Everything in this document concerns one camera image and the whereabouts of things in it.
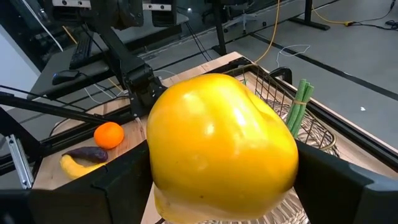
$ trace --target wooden table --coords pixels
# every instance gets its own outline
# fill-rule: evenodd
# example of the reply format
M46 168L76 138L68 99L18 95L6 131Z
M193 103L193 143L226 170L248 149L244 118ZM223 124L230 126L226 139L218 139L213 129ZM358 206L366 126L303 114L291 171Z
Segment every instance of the wooden table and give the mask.
M191 77L197 76L199 74L208 72L216 67L220 67L222 65L227 64L228 62L240 58L242 55L239 53L233 52L231 54L225 55L224 57L218 58L216 60L204 63L203 65L197 66L193 69L187 70L183 73L180 73L178 75L175 75L173 77L170 77L168 79L162 80L162 83L165 86L171 86L174 83L178 83L182 80L189 79ZM322 106L324 109L328 110L329 112L333 113L334 115L337 115L339 118L345 120L346 122L349 122L347 119L342 117L341 115L335 113L331 109L327 108L326 106L322 105L321 103L317 102L316 100L312 99L314 103L317 103L318 105ZM129 103L127 99L121 99L121 100L116 100L112 101L106 105L99 106L95 109L92 109L89 111L89 113L96 113L96 114L105 114L109 113L110 111L116 110L122 106L126 106ZM131 121L130 123L127 123L123 125L123 128L125 129L125 134L126 137L124 138L124 141L116 148L113 149L112 151L109 152L109 159L114 159L121 154L125 153L129 149L132 149L139 143L141 143L143 140L146 139L146 118L141 118L141 119L136 119L135 121ZM81 124L81 121L75 121L75 120L68 120L58 126L57 129L55 129L54 134L57 134L59 132L62 132L64 130L70 129L76 125ZM381 140L377 139L376 137L372 136L371 134L367 133L365 130L362 130L364 133L366 133L370 138L375 139L379 141L381 144L385 145L386 147L391 148L394 151L397 151L397 149L394 149L393 147L387 145L386 143L382 142ZM374 172L389 176L389 177L394 177L398 178L398 174L394 172L392 169L390 169L388 166L374 158L372 155L369 153L365 152L362 150L360 147L357 145L353 144L349 139L343 137L336 131L334 131L336 134L337 142L336 145L339 149L340 155L342 159L345 159L347 161L350 161L354 164L357 164L361 167L367 168L369 170L373 170ZM68 177L64 174L63 170L61 170L59 160L61 158L61 155L69 151L71 149L75 149L78 147L82 146L95 146L95 143L93 139L88 139L86 141L80 142L72 147L69 147L68 149L62 150L60 152L57 152L51 156L48 156L43 159L42 164L40 166L39 172L37 174L36 180L34 182L34 189L49 189L53 190L56 189L57 187L60 187L70 181ZM151 195L149 197L149 201L147 204L147 208L144 214L144 217L142 219L142 223L148 223L148 224L153 224L156 221L158 221L160 216L157 214L155 205L154 205L154 198L153 198L153 191L151 192Z

